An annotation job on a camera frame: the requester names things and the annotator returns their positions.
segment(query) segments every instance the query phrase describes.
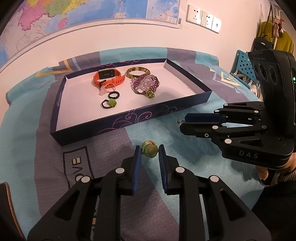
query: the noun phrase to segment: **map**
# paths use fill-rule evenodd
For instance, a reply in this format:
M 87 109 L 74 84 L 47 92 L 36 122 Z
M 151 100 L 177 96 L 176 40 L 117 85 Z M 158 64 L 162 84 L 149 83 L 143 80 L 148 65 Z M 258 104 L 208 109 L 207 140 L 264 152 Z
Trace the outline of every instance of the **map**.
M 25 0 L 0 36 L 0 68 L 35 41 L 79 24 L 131 18 L 177 24 L 180 0 Z

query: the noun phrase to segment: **yellow beaded ring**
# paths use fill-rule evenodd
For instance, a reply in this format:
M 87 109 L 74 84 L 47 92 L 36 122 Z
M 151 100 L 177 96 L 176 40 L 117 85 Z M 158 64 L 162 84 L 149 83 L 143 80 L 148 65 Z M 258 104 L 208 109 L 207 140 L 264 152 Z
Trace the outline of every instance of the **yellow beaded ring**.
M 158 147 L 153 141 L 144 141 L 142 144 L 141 152 L 145 156 L 147 156 L 149 158 L 153 158 L 158 153 Z

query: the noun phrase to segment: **watch face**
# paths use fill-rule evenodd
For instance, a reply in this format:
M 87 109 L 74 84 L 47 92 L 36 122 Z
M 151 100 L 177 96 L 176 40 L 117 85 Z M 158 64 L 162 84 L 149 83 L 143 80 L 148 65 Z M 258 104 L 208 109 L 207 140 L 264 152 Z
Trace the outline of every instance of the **watch face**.
M 114 69 L 107 69 L 99 71 L 99 79 L 107 79 L 115 77 L 115 70 Z

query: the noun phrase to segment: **electrical outlet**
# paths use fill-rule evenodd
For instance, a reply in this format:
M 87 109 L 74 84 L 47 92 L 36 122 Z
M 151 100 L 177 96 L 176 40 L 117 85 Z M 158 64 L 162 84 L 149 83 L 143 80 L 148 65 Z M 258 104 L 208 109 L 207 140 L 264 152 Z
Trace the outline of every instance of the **electrical outlet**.
M 203 11 L 201 26 L 208 28 L 208 29 L 212 29 L 213 19 L 214 19 L 213 15 Z
M 192 5 L 187 7 L 186 22 L 200 25 L 202 19 L 202 10 Z
M 219 18 L 214 17 L 213 24 L 212 24 L 212 31 L 215 33 L 219 33 L 221 30 L 222 22 Z

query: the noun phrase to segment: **orange watch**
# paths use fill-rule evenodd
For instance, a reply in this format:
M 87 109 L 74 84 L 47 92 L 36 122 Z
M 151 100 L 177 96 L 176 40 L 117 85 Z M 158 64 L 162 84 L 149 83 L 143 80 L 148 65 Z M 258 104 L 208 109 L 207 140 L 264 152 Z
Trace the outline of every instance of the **orange watch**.
M 112 78 L 115 77 L 111 80 L 103 80 L 100 81 L 102 79 L 107 79 L 107 78 Z M 96 74 L 94 75 L 94 85 L 101 88 L 102 85 L 105 86 L 105 88 L 111 88 L 113 86 L 117 86 L 120 85 L 124 80 L 125 80 L 126 76 L 123 75 L 121 76 L 120 71 L 118 71 L 115 68 L 110 68 L 110 69 L 102 69 L 96 72 Z

